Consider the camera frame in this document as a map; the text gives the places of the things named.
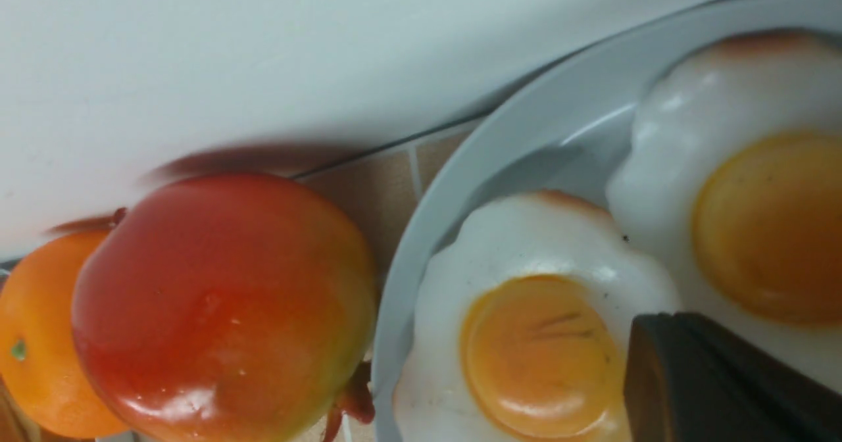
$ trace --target egg white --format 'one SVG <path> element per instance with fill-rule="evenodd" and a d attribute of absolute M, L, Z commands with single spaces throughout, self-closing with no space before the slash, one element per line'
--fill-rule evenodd
<path fill-rule="evenodd" d="M 697 268 L 691 217 L 709 176 L 761 139 L 840 134 L 842 55 L 806 34 L 726 41 L 681 62 L 643 100 L 632 150 L 608 181 L 608 209 L 631 244 L 673 275 L 683 303 L 842 392 L 842 328 L 800 328 L 749 314 Z"/>
<path fill-rule="evenodd" d="M 535 274 L 583 284 L 623 355 L 635 315 L 680 309 L 667 272 L 629 247 L 605 211 L 550 192 L 490 203 L 430 259 L 418 290 L 414 343 L 393 394 L 404 442 L 516 440 L 474 402 L 460 365 L 460 333 L 476 299 Z"/>

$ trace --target beige tile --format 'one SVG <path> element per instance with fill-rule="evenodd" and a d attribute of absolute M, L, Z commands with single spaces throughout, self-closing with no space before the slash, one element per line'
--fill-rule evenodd
<path fill-rule="evenodd" d="M 421 185 L 424 190 L 433 182 L 439 169 L 445 165 L 459 145 L 471 134 L 471 131 L 460 131 L 444 138 L 433 138 L 429 141 L 419 140 L 421 143 L 415 147 L 415 155 L 418 158 L 418 175 L 421 177 Z"/>
<path fill-rule="evenodd" d="M 374 155 L 301 181 L 360 226 L 381 271 L 387 271 L 416 205 L 408 152 Z"/>
<path fill-rule="evenodd" d="M 310 428 L 307 432 L 301 434 L 297 439 L 292 440 L 292 442 L 322 442 L 322 434 L 324 433 L 324 424 L 325 418 L 322 418 L 321 421 L 316 423 L 313 427 Z M 339 430 L 339 434 L 334 439 L 334 442 L 350 442 L 349 440 L 345 440 L 345 436 L 342 434 L 342 430 Z"/>
<path fill-rule="evenodd" d="M 353 419 L 350 421 L 351 439 L 354 442 L 374 442 L 374 425 L 360 424 Z"/>

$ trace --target toy orange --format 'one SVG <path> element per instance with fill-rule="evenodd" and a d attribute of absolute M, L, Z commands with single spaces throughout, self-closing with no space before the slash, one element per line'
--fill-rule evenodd
<path fill-rule="evenodd" d="M 76 439 L 127 430 L 87 382 L 73 348 L 76 275 L 108 230 L 66 235 L 33 251 L 0 293 L 0 375 L 45 429 Z"/>

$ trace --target toy fried egg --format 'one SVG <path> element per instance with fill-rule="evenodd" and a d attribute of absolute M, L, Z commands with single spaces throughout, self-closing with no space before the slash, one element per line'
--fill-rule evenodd
<path fill-rule="evenodd" d="M 722 41 L 656 83 L 631 142 L 607 186 L 631 244 L 687 310 L 842 391 L 842 53 Z"/>
<path fill-rule="evenodd" d="M 679 310 L 610 215 L 562 193 L 476 209 L 430 260 L 393 394 L 404 442 L 631 439 L 632 318 Z"/>

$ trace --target white plate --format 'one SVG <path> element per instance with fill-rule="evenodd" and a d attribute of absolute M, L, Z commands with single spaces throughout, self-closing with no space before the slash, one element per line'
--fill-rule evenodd
<path fill-rule="evenodd" d="M 461 220 L 494 197 L 541 187 L 605 206 L 605 181 L 629 151 L 629 125 L 649 86 L 713 41 L 776 28 L 839 35 L 842 0 L 726 1 L 619 35 L 526 86 L 461 145 L 418 206 L 389 272 L 374 355 L 379 441 L 401 439 L 391 392 L 412 346 L 418 284 Z"/>

